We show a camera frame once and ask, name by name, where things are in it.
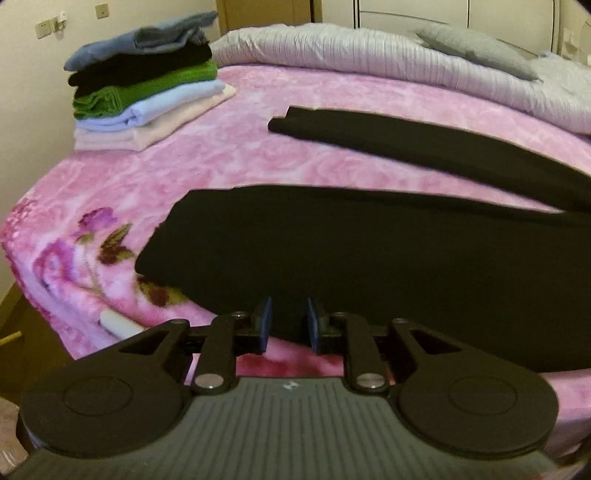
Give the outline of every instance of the gray pillow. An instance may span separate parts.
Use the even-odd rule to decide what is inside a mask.
[[[421,28],[417,36],[435,50],[462,57],[472,63],[502,70],[524,80],[537,80],[530,63],[509,45],[485,33],[450,25]]]

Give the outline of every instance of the round pad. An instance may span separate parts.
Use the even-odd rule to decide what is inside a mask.
[[[183,408],[179,385],[144,355],[92,356],[33,385],[22,420],[38,447],[97,458],[146,445],[169,431]]]
[[[131,387],[118,378],[85,378],[66,389],[64,402],[75,413],[99,417],[125,408],[132,392]]]
[[[467,413],[499,415],[513,408],[517,392],[511,384],[492,377],[468,377],[449,388],[452,403]]]
[[[543,445],[558,401],[537,374],[484,353],[433,355],[398,396],[412,428],[464,456],[505,458]]]

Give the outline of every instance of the wooden floor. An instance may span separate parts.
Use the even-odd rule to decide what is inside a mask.
[[[25,386],[49,370],[72,361],[59,337],[22,297],[0,330],[22,338],[0,346],[0,397],[19,404]]]

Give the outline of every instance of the folded blue shirt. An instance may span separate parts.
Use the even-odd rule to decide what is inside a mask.
[[[118,53],[152,55],[178,50],[188,41],[203,44],[207,40],[201,27],[210,26],[217,12],[195,14],[180,20],[170,20],[155,27],[142,27],[110,40],[84,45],[66,60],[64,70],[75,72],[107,60]]]
[[[85,118],[77,120],[76,126],[97,132],[116,132],[141,127],[179,105],[222,93],[225,87],[226,84],[221,80],[185,83],[136,102],[117,116]]]

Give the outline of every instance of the pink floral blanket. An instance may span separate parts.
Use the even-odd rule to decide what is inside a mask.
[[[27,299],[79,358],[116,342],[98,323],[113,309],[144,326],[193,325],[212,314],[179,291],[139,278],[134,258],[190,189],[282,183],[446,194],[529,209],[549,207],[426,168],[270,134],[290,105],[357,109],[469,129],[591,174],[591,144],[524,113],[434,86],[358,74],[230,66],[237,95],[140,153],[79,152],[51,169],[9,214],[0,239]],[[339,375],[339,358],[271,339],[242,375]],[[546,375],[560,399],[548,446],[561,453],[591,433],[591,369]]]

